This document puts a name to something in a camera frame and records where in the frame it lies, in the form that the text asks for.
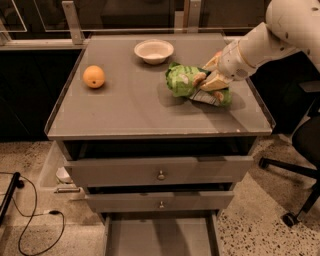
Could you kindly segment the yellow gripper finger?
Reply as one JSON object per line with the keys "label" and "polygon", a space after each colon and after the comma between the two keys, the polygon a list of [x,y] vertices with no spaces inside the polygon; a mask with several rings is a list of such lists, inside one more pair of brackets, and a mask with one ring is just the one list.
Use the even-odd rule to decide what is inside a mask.
{"label": "yellow gripper finger", "polygon": [[203,66],[203,69],[209,71],[214,70],[218,65],[221,54],[221,51],[216,52],[215,55]]}
{"label": "yellow gripper finger", "polygon": [[221,74],[219,71],[213,71],[204,81],[200,83],[199,88],[203,91],[215,91],[229,87],[231,79]]}

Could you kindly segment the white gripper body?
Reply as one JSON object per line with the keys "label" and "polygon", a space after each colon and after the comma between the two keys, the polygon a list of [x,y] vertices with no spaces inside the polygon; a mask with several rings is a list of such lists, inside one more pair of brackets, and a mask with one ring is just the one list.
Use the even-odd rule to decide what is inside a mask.
{"label": "white gripper body", "polygon": [[233,80],[244,80],[256,72],[241,55],[239,42],[228,44],[219,55],[217,69],[225,77]]}

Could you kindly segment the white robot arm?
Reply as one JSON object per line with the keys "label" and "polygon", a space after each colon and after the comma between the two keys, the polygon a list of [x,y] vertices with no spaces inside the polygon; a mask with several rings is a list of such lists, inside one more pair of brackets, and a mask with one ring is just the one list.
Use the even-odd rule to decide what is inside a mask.
{"label": "white robot arm", "polygon": [[203,91],[227,88],[253,75],[267,62],[302,51],[320,71],[320,1],[271,0],[266,21],[217,52],[204,69],[211,74]]}

